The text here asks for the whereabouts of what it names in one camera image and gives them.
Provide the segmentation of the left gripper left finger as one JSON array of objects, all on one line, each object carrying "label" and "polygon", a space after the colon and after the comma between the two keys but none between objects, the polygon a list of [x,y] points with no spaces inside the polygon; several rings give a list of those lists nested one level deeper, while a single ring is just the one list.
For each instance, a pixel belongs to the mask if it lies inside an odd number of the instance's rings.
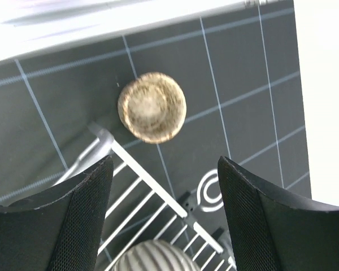
[{"label": "left gripper left finger", "polygon": [[0,206],[0,270],[94,270],[114,164]]}]

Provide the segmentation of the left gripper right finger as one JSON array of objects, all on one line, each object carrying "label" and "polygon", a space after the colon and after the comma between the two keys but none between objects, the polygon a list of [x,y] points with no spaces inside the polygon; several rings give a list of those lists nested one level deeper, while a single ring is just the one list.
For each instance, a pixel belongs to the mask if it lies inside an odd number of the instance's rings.
[{"label": "left gripper right finger", "polygon": [[229,158],[218,178],[238,270],[339,270],[339,207],[297,195]]}]

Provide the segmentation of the white ribbed cup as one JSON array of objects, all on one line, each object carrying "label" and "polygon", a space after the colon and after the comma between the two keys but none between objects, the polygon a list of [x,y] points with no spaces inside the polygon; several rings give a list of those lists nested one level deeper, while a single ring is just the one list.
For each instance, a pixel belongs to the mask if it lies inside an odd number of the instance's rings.
[{"label": "white ribbed cup", "polygon": [[113,270],[187,271],[200,270],[200,267],[178,247],[164,240],[147,240],[125,252]]}]

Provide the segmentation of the small brown cup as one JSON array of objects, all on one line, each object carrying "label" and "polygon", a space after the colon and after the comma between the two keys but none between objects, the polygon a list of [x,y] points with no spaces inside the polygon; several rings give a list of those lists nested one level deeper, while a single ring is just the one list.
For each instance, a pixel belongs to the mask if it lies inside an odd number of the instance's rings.
[{"label": "small brown cup", "polygon": [[148,72],[127,84],[118,99],[122,124],[138,139],[160,144],[181,130],[187,112],[184,92],[170,76]]}]

